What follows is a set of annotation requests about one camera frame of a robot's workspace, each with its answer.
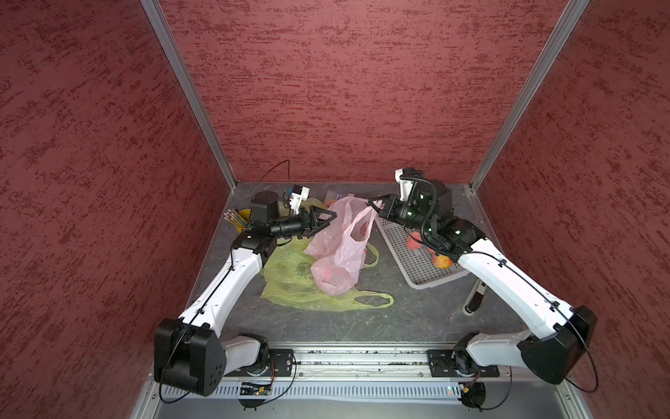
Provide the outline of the pink plastic bag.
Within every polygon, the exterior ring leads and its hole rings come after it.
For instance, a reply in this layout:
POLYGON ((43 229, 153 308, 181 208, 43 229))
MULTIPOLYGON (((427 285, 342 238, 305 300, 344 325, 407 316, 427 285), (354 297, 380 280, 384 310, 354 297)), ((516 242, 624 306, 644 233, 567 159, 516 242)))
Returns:
POLYGON ((304 253, 314 258, 311 273, 316 286, 335 296, 347 293, 358 283, 377 213, 359 197, 344 197, 328 209, 336 212, 337 218, 314 236, 304 253), (320 281, 321 270, 326 266, 339 266, 347 273, 339 286, 320 281))

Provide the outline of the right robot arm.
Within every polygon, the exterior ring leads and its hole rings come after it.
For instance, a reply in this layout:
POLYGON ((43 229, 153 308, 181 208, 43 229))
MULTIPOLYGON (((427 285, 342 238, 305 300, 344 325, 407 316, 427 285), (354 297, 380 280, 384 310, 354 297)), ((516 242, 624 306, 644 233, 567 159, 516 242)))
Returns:
POLYGON ((573 307, 514 265, 471 221, 455 215, 447 188, 417 176, 399 178, 401 194, 373 197, 368 204, 387 221, 416 230, 420 242, 483 281, 523 321, 518 333, 471 333, 452 354, 463 376, 489 366, 526 368, 550 384, 566 381, 589 345, 597 316, 573 307))

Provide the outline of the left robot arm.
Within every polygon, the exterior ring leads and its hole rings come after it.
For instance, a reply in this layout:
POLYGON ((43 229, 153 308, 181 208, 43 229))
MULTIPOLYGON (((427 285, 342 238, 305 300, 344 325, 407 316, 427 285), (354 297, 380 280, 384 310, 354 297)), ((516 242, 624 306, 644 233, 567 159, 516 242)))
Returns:
POLYGON ((337 217, 329 209, 305 209, 309 191, 290 199, 281 216, 276 193, 260 192, 251 201, 245 228, 230 246, 227 261, 202 294, 175 319, 164 319, 155 332, 155 381, 187 393, 209 396, 225 375, 248 370, 264 375, 271 365, 265 338, 248 333, 220 340, 224 324, 251 280, 260 273, 279 239, 310 238, 337 217))

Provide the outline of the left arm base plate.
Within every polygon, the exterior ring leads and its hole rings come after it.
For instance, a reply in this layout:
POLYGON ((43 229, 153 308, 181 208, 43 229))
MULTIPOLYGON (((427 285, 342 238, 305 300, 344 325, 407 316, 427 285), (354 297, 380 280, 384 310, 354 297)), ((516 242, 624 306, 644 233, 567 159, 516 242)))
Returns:
POLYGON ((264 350, 251 366, 233 370, 225 377, 242 377, 245 379, 270 380, 290 377, 295 366, 294 353, 291 349, 264 350))

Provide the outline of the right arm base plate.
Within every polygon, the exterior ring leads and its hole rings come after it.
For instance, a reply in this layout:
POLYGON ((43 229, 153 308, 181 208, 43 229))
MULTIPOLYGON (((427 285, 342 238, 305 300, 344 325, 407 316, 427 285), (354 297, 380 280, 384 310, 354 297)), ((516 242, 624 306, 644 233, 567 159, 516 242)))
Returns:
POLYGON ((427 351, 427 364, 434 378, 459 378, 472 380, 476 377, 500 376, 497 366, 478 366, 464 351, 433 349, 427 351))

